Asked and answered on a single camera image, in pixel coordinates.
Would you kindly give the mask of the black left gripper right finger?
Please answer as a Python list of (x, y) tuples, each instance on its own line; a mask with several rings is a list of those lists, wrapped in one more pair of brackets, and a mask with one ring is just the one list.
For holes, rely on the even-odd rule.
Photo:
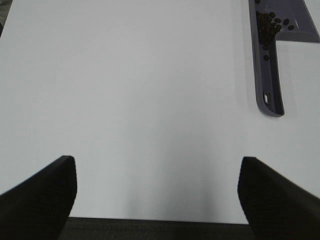
[(237, 193), (255, 239), (320, 238), (320, 199), (259, 159), (242, 159)]

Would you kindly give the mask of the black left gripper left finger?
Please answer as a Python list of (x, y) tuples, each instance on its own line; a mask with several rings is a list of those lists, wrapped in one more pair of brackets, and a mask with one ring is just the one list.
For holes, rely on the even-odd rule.
[(72, 156), (61, 156), (0, 196), (2, 240), (57, 240), (77, 195)]

